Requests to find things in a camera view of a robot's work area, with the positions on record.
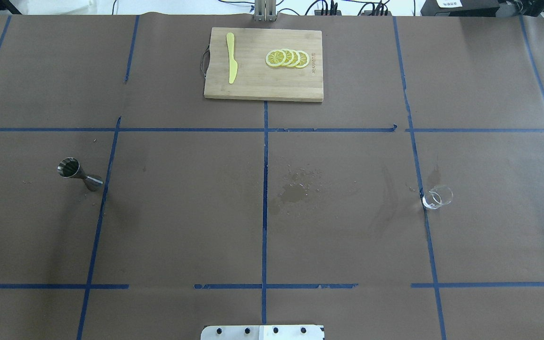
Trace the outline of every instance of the metal bracket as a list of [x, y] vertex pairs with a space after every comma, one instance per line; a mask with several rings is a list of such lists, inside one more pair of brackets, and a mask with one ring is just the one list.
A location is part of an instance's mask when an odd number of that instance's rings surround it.
[[276, 21], [276, 0], [255, 0], [255, 21]]
[[324, 340], [321, 325], [208, 326], [201, 340]]

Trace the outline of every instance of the jigger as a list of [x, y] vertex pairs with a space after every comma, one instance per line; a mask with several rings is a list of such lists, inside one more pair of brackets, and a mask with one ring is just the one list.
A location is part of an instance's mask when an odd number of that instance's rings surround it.
[[104, 183], [100, 176], [86, 174], [74, 157], [63, 159], [58, 164], [58, 173], [66, 179], [82, 179], [89, 191], [97, 191]]

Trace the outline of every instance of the yellow knife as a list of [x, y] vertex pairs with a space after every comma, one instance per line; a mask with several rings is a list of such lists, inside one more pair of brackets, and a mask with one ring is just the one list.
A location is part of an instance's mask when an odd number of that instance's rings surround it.
[[234, 33], [226, 34], [226, 43], [228, 43], [228, 60], [229, 60], [229, 78], [228, 83], [234, 83], [236, 72], [238, 71], [238, 63], [234, 60]]

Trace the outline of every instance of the cutting board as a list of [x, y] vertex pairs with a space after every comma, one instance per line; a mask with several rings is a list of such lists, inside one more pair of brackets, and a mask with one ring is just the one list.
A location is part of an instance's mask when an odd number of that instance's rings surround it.
[[[238, 72], [229, 84], [226, 33], [235, 35]], [[310, 55], [304, 68], [270, 67], [265, 57], [275, 49], [303, 50]], [[210, 62], [205, 98], [258, 101], [322, 102], [322, 32], [271, 28], [211, 29]]]

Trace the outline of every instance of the lime slice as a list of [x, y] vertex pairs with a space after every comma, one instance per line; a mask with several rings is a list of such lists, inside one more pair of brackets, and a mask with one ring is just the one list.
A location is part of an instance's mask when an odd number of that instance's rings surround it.
[[299, 64], [299, 61], [302, 60], [301, 54], [299, 54], [296, 50], [291, 50], [291, 53], [293, 54], [295, 59], [291, 64], [287, 65], [287, 67], [295, 67]]
[[304, 52], [304, 51], [297, 51], [299, 56], [300, 56], [300, 60], [299, 60], [299, 63], [297, 65], [295, 65], [295, 68], [304, 68], [306, 66], [308, 66], [309, 64], [309, 54]]
[[288, 48], [283, 48], [282, 49], [284, 52], [285, 52], [285, 62], [282, 63], [283, 66], [288, 66], [289, 64], [293, 64], [293, 60], [295, 58], [295, 56], [293, 55], [292, 51], [294, 50], [290, 50]]
[[285, 62], [287, 54], [283, 50], [272, 50], [266, 54], [266, 64], [271, 67], [279, 67]]

